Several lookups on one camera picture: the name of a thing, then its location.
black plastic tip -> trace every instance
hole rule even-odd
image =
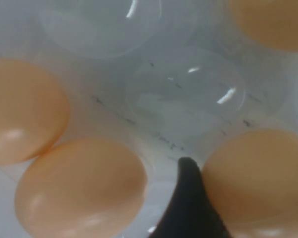
[[[149,238],[231,238],[208,200],[200,169],[193,159],[179,160],[177,187]]]

egg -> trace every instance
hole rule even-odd
[[[102,138],[62,144],[38,158],[15,195],[34,238],[111,238],[137,215],[147,176],[127,147]]]
[[[228,0],[231,15],[255,41],[298,51],[298,0]]]
[[[0,58],[0,166],[47,150],[65,130],[69,115],[66,96],[52,74]]]
[[[298,238],[297,135],[261,129],[232,138],[206,161],[202,177],[233,237]]]

plastic compartment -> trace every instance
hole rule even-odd
[[[171,49],[148,58],[128,81],[126,104],[135,122],[165,143],[169,158],[192,155],[204,134],[232,119],[245,100],[234,65],[197,47]]]
[[[135,38],[122,33],[126,44],[114,49],[111,44],[118,40],[114,38],[102,41],[107,44],[104,48],[96,48],[94,44],[79,47],[93,42],[90,39],[80,42],[80,37],[85,34],[93,37],[95,31],[96,25],[85,23],[87,19],[94,20],[93,10],[99,9],[88,2],[91,1],[20,0],[16,3],[0,0],[0,56],[38,64],[59,77],[73,110],[70,126],[61,141],[105,135],[127,144],[148,161],[148,199],[139,216],[118,238],[145,238],[153,229],[175,186],[176,159],[186,155],[182,151],[174,152],[171,140],[155,137],[148,129],[152,125],[137,119],[137,113],[130,107],[133,101],[130,91],[136,85],[132,82],[142,70],[151,70],[152,63],[157,67],[154,71],[161,76],[161,73],[168,73],[162,65],[179,64],[173,67],[175,71],[182,70],[182,67],[185,69],[182,59],[187,59],[182,55],[196,60],[200,53],[207,53],[239,75],[235,82],[241,88],[239,96],[222,112],[223,118],[216,125],[202,123],[207,130],[190,143],[189,154],[195,155],[200,164],[227,138],[250,129],[276,127],[298,133],[298,53],[272,50],[247,38],[232,21],[225,0],[161,0],[161,5],[158,0],[149,1],[146,17],[139,16],[135,24],[139,26],[138,23],[145,21],[149,27],[136,27]],[[112,10],[120,11],[124,7]],[[50,11],[48,20],[44,19],[46,11]],[[69,17],[72,13],[79,14],[79,18]],[[53,27],[62,24],[66,24],[64,29],[68,36],[77,35],[77,38],[64,39],[65,33],[55,31]],[[196,48],[200,50],[178,51]],[[212,96],[212,101],[207,102],[210,105],[215,103]],[[14,216],[13,194],[30,163],[0,168],[0,238],[29,238]],[[145,216],[152,206],[153,212]]]

